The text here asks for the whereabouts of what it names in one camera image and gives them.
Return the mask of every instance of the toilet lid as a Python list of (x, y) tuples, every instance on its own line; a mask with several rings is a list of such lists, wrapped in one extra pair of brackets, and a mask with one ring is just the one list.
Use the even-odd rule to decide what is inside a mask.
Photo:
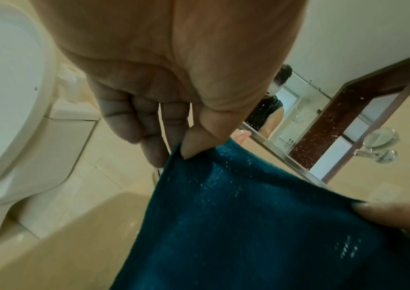
[(0, 3), (0, 176), (42, 120), (55, 72), (54, 44), (43, 28)]

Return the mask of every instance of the finger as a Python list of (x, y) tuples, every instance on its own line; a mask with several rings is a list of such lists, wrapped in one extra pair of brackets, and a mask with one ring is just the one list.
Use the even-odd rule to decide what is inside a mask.
[(162, 122), (170, 150), (173, 150), (181, 143), (186, 131), (189, 129), (187, 121), (189, 109), (188, 103), (161, 104)]
[(202, 107), (194, 125), (186, 132), (181, 145), (181, 154), (188, 159), (207, 149), (223, 144), (230, 134), (240, 126), (253, 106), (246, 111), (214, 111)]
[(150, 164), (162, 168), (167, 162), (169, 153), (162, 138), (158, 114), (159, 103), (145, 97), (134, 96), (132, 104), (144, 129), (141, 140), (143, 153)]
[(92, 78), (88, 79), (100, 111), (109, 127), (122, 139), (138, 143), (143, 138), (143, 128), (130, 102), (131, 95), (115, 90)]
[(410, 232), (410, 204), (355, 204), (355, 211), (363, 218)]

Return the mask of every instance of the palm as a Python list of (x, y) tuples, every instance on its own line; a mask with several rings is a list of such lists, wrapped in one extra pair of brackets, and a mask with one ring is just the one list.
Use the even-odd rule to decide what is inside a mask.
[[(88, 75), (111, 128), (165, 164), (223, 143), (297, 34), (304, 1), (34, 0), (58, 46)], [(194, 126), (189, 128), (189, 104)]]

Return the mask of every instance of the teal cloth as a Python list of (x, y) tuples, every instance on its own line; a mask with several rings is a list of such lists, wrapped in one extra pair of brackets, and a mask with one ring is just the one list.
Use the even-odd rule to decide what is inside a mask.
[(176, 150), (111, 289), (410, 290), (410, 240), (352, 202), (233, 141)]

